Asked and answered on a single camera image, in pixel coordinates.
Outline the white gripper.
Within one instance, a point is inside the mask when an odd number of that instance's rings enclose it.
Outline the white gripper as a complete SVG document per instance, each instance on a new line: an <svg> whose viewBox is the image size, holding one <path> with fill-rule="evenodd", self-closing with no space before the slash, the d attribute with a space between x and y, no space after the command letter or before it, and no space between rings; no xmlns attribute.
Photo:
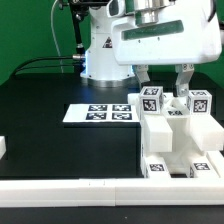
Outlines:
<svg viewBox="0 0 224 224"><path fill-rule="evenodd" d="M221 54L216 0L110 0L106 12L114 56L134 65L140 88L150 82L147 65L176 65L174 95L185 97L193 64Z"/></svg>

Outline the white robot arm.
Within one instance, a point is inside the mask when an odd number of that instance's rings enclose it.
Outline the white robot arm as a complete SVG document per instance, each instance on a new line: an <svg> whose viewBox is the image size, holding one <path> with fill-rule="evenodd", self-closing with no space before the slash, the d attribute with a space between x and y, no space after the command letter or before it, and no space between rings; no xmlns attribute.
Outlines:
<svg viewBox="0 0 224 224"><path fill-rule="evenodd" d="M152 65L173 65L175 94L185 96L196 64L215 61L224 43L216 0L105 0L88 2L91 44L84 76L98 84L140 85Z"/></svg>

